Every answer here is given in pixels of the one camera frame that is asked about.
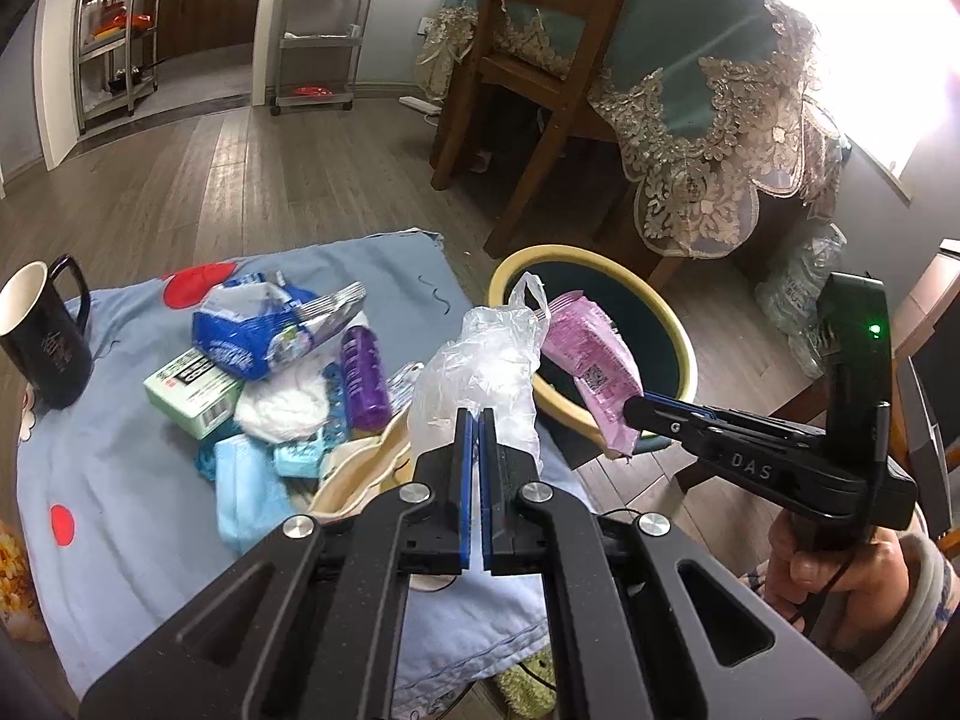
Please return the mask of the person's right hand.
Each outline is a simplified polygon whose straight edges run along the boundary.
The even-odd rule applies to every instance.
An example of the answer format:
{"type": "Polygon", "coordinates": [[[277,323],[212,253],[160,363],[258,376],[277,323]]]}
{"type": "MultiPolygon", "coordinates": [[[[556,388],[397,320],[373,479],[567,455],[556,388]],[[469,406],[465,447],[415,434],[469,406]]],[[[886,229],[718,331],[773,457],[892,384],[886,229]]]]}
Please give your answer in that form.
{"type": "Polygon", "coordinates": [[[898,535],[877,528],[871,541],[848,553],[809,553],[797,546],[791,516],[779,512],[768,532],[771,553],[763,598],[793,619],[809,596],[823,592],[846,595],[846,608],[836,624],[830,647],[835,652],[866,658],[895,628],[910,600],[910,571],[898,535]]]}

